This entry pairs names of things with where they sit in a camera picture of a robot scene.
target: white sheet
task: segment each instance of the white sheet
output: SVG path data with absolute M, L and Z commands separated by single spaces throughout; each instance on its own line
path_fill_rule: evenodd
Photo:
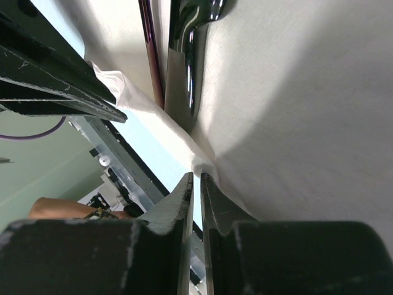
M 158 2 L 164 57 L 169 6 Z M 126 3 L 111 1 L 113 19 L 130 17 Z M 224 193 L 261 220 L 364 221 L 393 254 L 392 11 L 390 0 L 248 0 L 210 26 L 191 136 Z M 130 73 L 138 63 L 117 49 L 141 45 L 122 42 L 130 32 L 103 14 L 89 14 L 89 29 L 106 51 L 89 56 L 96 45 L 81 32 L 87 58 Z

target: machine part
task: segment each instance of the machine part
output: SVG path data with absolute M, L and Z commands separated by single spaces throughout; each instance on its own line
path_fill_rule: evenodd
M 162 109 L 164 108 L 164 92 L 162 79 L 160 77 L 160 63 L 158 60 L 157 45 L 155 42 L 152 9 L 150 0 L 139 0 L 141 10 L 143 32 L 145 34 L 147 57 L 149 59 L 150 75 L 152 76 L 152 85 L 155 103 Z
M 188 294 L 192 181 L 141 219 L 12 223 L 0 236 L 0 294 Z
M 2 158 L 0 157 L 0 164 L 4 164 L 4 163 L 11 163 L 11 160 L 8 158 Z
M 208 23 L 224 17 L 230 0 L 172 0 L 165 112 L 190 132 L 198 115 Z
M 106 200 L 103 198 L 103 196 L 98 192 L 96 195 L 94 195 L 86 204 L 90 207 L 93 208 L 102 208 L 104 210 L 110 209 L 110 205 L 106 202 Z
M 57 131 L 64 124 L 65 120 L 66 117 L 61 117 L 60 121 L 54 127 L 40 134 L 28 135 L 28 136 L 11 136 L 11 135 L 0 134 L 0 140 L 10 140 L 10 141 L 36 140 L 38 138 L 45 137 Z
M 130 204 L 125 206 L 123 210 L 125 211 L 125 213 L 127 213 L 132 217 L 140 217 L 140 215 L 144 213 L 141 207 L 139 207 L 137 203 L 134 203 L 131 200 L 130 200 Z
M 98 188 L 98 192 L 104 197 L 111 207 L 119 204 L 119 198 L 122 198 L 122 193 L 118 190 L 117 186 L 109 179 L 107 173 L 101 175 L 104 186 Z
M 359 222 L 258 222 L 201 177 L 208 294 L 392 294 L 393 265 Z
M 125 122 L 112 93 L 29 0 L 0 5 L 0 106 L 28 116 Z
M 95 220 L 95 219 L 118 219 L 118 218 L 119 217 L 112 214 L 110 211 L 106 211 L 101 207 L 99 207 L 96 211 L 91 212 L 84 219 Z
M 109 167 L 108 169 L 106 169 L 105 174 L 107 175 L 109 181 L 114 185 L 114 187 L 120 193 L 120 195 L 117 196 L 117 201 L 120 201 L 120 203 L 124 207 L 127 206 L 128 204 L 133 203 L 132 199 L 130 198 L 131 192 L 127 189 L 124 183 L 121 180 L 119 180 L 119 178 L 113 172 L 112 168 Z
M 101 164 L 101 166 L 107 167 L 111 163 L 111 159 L 107 155 L 104 155 L 99 158 L 99 163 Z
M 110 122 L 81 117 L 71 117 L 70 121 L 95 147 L 90 151 L 93 157 L 107 155 L 111 159 L 111 164 L 106 170 L 113 183 L 122 183 L 116 186 L 124 198 L 126 193 L 122 188 L 126 187 L 127 190 L 133 191 L 142 209 L 149 211 L 169 194 L 166 187 Z M 202 239 L 201 229 L 192 222 L 192 267 L 201 280 L 206 276 Z

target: black plastic part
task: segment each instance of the black plastic part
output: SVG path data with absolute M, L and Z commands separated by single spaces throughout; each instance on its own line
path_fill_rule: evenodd
M 28 116 L 125 122 L 114 96 L 28 0 L 0 4 L 0 105 Z
M 393 294 L 393 266 L 359 222 L 258 222 L 202 175 L 208 294 Z
M 131 217 L 140 217 L 140 215 L 144 213 L 141 207 L 139 207 L 138 204 L 134 203 L 132 200 L 130 200 L 130 203 L 124 207 L 123 210 Z
M 87 203 L 88 206 L 93 208 L 102 208 L 104 210 L 109 209 L 111 206 L 105 201 L 103 196 L 100 193 L 97 193 L 93 196 Z
M 0 294 L 187 294 L 192 179 L 142 220 L 12 223 L 0 236 Z

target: person's arm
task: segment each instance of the person's arm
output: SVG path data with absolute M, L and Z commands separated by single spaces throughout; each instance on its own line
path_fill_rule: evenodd
M 29 218 L 84 218 L 96 208 L 70 200 L 39 198 L 31 207 Z

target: purple cable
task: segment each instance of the purple cable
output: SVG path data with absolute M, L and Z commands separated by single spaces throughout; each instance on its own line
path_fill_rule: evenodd
M 48 131 L 42 132 L 40 134 L 29 135 L 29 136 L 10 136 L 10 135 L 2 135 L 0 134 L 0 140 L 10 140 L 10 141 L 23 141 L 23 140 L 36 140 L 38 138 L 42 138 L 49 134 L 52 134 L 56 130 L 58 130 L 62 124 L 65 122 L 66 117 L 61 117 L 60 121 Z

